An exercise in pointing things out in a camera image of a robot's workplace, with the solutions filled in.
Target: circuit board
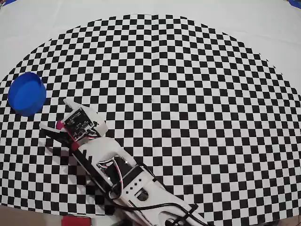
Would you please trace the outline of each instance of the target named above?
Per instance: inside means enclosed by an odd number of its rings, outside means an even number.
[[[63,122],[64,128],[75,141],[81,139],[87,130],[94,127],[94,123],[89,119],[82,108],[76,110],[69,118]]]

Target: black and white checkered surface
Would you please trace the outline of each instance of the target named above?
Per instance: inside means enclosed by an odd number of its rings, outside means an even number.
[[[7,102],[24,72],[47,87],[32,117]],[[39,132],[70,112],[70,97],[100,112],[108,137],[216,226],[299,214],[301,97],[259,54],[203,24],[168,15],[90,22],[27,55],[0,93],[2,205],[103,213],[84,170]]]

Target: white fabric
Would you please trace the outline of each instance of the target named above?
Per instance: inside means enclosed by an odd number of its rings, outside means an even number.
[[[51,37],[126,14],[185,16],[262,54],[301,93],[301,10],[284,0],[18,0],[0,11],[0,80]]]

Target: blue bottle cap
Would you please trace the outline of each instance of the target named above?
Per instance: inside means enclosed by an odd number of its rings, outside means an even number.
[[[8,91],[9,105],[22,116],[30,116],[38,112],[45,100],[45,86],[39,76],[32,72],[17,77]]]

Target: white robot link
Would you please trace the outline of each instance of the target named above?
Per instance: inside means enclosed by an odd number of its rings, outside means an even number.
[[[104,137],[108,127],[92,108],[65,99],[72,112],[55,128],[40,124],[46,136],[68,147],[104,197],[142,226],[207,226],[192,207],[169,193],[143,163],[119,143]]]

